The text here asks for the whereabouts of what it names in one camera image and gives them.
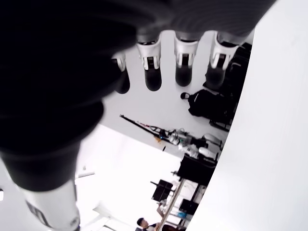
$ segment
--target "rod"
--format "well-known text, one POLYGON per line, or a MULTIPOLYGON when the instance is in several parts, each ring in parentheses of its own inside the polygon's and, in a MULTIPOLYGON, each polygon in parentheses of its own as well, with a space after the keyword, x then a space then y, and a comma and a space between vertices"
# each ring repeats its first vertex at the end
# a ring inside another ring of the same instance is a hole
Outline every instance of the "rod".
POLYGON ((167 218, 168 218, 169 214, 171 213, 171 210, 172 210, 172 208, 173 208, 173 206, 175 204, 175 201, 177 200, 177 198, 178 198, 178 196, 179 196, 179 194, 181 192, 181 189, 183 188, 184 182, 185 182, 185 179, 182 179, 181 183, 179 184, 179 186, 175 190, 174 195, 173 195, 173 197, 172 197, 172 199, 170 201, 170 205, 169 205, 169 207, 168 207, 168 209, 166 211, 166 214, 164 215, 163 219, 161 220, 161 222, 158 225, 157 231, 161 231, 163 225, 167 221, 167 218))

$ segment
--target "black bag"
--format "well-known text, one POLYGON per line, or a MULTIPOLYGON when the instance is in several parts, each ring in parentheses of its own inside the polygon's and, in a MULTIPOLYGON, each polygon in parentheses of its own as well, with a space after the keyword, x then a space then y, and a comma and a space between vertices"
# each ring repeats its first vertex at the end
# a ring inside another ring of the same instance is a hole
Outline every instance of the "black bag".
POLYGON ((202 116, 220 123, 225 123, 234 117, 235 103, 222 95, 215 95, 202 89, 193 95, 183 92, 181 98, 188 100, 190 105, 188 111, 193 116, 202 116))

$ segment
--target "black hair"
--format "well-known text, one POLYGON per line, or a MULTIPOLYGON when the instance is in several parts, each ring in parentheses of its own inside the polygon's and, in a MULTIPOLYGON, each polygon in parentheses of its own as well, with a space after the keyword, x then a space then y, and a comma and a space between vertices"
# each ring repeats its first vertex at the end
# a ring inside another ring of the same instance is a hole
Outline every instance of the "black hair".
POLYGON ((144 218, 139 218, 138 220, 137 220, 137 225, 139 225, 139 226, 141 226, 141 222, 144 220, 144 218))

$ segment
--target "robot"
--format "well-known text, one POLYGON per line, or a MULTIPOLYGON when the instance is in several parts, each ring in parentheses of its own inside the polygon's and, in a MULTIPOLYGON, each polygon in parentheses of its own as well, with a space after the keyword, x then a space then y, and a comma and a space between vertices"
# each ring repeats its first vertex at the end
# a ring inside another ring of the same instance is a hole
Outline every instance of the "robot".
POLYGON ((80 142, 101 120, 102 98, 129 89, 125 58, 115 54, 137 41, 146 85, 156 91, 159 34, 174 30, 176 82, 186 86, 198 41, 214 30, 206 81, 217 88, 236 47, 274 2, 35 1, 22 11, 4 4, 0 156, 38 222, 57 231, 80 230, 74 184, 80 142))

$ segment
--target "white wall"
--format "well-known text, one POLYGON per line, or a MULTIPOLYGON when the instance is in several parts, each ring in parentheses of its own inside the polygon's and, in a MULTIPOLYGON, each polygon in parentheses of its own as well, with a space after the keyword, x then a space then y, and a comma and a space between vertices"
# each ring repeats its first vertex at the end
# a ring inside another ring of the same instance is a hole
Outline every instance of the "white wall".
MULTIPOLYGON (((97 181, 91 190, 99 195, 100 209, 134 230, 140 217, 150 223, 160 221, 157 204, 151 200, 156 186, 150 181, 177 181, 178 177, 172 176, 171 171, 179 169, 180 158, 99 125, 83 142, 78 168, 84 163, 96 172, 97 181)), ((195 187, 196 184, 188 182, 177 204, 183 198, 190 199, 195 187)), ((78 200, 86 204, 88 200, 93 201, 92 195, 78 200)))
MULTIPOLYGON (((209 62, 210 44, 213 32, 209 31, 202 37, 193 64, 192 82, 187 87, 179 87, 175 82, 175 56, 173 31, 162 33, 161 73, 162 86, 156 92, 149 91, 145 86, 144 70, 136 47, 127 51, 126 64, 130 79, 130 89, 125 95, 113 93, 104 98, 105 114, 102 124, 142 141, 160 150, 165 145, 157 144, 152 135, 135 127, 119 115, 123 114, 133 120, 155 125, 166 129, 185 128, 195 136, 212 133, 223 141, 227 133, 211 127, 208 119, 197 118, 189 112, 189 104, 180 98, 182 92, 196 93, 205 82, 205 74, 209 62)), ((182 156, 177 149, 166 148, 166 152, 182 156)))
POLYGON ((256 28, 227 143, 188 231, 308 230, 308 2, 256 28))

